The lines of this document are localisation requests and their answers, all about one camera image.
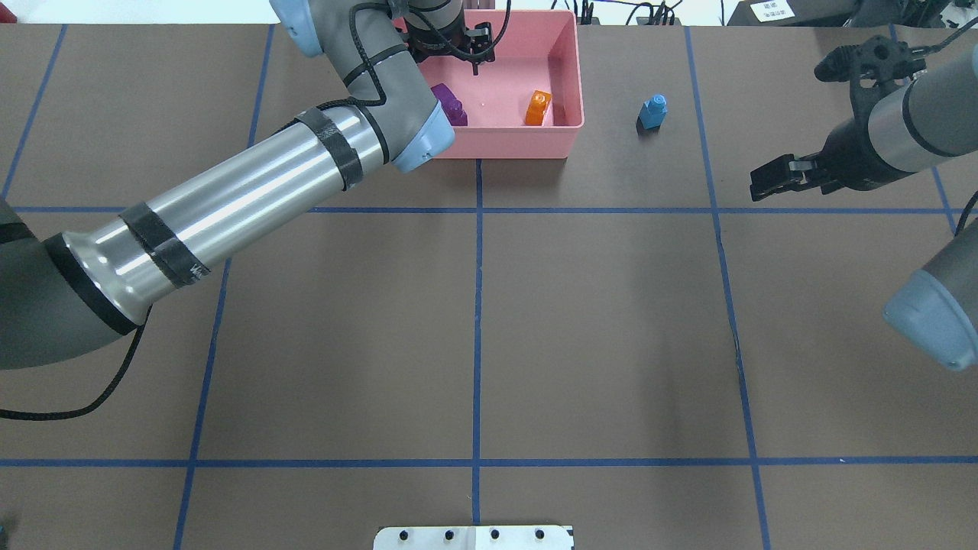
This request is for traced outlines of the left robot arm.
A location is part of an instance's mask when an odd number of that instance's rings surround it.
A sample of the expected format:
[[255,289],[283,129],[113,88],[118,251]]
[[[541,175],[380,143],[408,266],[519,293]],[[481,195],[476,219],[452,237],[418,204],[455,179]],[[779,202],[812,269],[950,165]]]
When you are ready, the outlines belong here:
[[273,1],[305,56],[326,56],[348,96],[304,109],[265,140],[89,233],[39,240],[2,205],[3,369],[104,348],[162,297],[371,172],[410,172],[455,140],[419,64],[495,60],[507,26],[469,27],[462,1]]

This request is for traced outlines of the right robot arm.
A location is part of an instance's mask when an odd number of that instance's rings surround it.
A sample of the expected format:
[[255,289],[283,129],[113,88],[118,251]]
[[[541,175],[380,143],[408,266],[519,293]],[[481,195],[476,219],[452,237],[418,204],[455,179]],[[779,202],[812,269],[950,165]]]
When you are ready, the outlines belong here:
[[817,152],[780,154],[752,170],[749,194],[758,202],[928,181],[950,240],[908,276],[882,317],[933,362],[963,371],[976,366],[976,198],[954,213],[937,168],[976,153],[976,48],[930,69],[927,57],[939,50],[873,36],[829,52],[814,76],[847,85],[851,116]]

